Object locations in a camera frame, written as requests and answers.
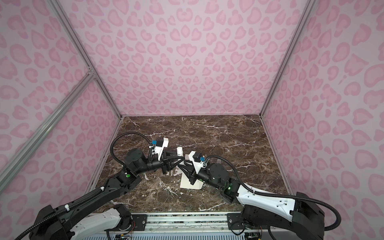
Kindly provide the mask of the cream white envelope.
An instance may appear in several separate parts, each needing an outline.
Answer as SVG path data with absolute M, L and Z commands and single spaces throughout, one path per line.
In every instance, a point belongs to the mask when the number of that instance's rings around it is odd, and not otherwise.
M 185 160 L 189 161 L 189 156 L 187 154 L 185 154 Z M 203 182 L 201 181 L 196 181 L 194 185 L 191 185 L 187 177 L 183 173 L 180 188 L 190 189 L 190 190 L 201 190 L 202 187 L 203 187 Z

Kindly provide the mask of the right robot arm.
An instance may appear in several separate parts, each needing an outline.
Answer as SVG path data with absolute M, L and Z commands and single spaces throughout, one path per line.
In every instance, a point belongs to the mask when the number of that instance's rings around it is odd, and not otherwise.
M 277 227 L 295 233 L 301 240 L 324 238 L 324 212 L 304 194 L 278 195 L 241 184 L 221 164 L 206 167 L 186 161 L 178 167 L 191 184 L 206 183 L 220 190 L 228 203 L 242 205 L 241 220 L 248 228 Z

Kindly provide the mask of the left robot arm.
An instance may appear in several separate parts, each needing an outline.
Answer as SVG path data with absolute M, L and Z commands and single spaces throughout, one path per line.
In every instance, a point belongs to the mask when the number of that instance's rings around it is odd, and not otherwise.
M 124 205 L 117 205 L 106 213 L 91 213 L 104 204 L 133 190 L 142 180 L 140 174 L 160 169 L 171 171 L 185 158 L 177 154 L 150 154 L 132 149 L 123 160 L 122 169 L 108 178 L 103 186 L 65 205 L 41 209 L 34 224 L 19 238 L 31 240 L 82 240 L 104 230 L 132 230 L 132 215 Z

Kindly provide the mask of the white glue stick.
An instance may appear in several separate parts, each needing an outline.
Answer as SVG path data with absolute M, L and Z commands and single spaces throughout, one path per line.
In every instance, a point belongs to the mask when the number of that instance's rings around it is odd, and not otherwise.
M 183 157 L 184 156 L 184 151 L 182 147 L 177 147 L 177 156 Z

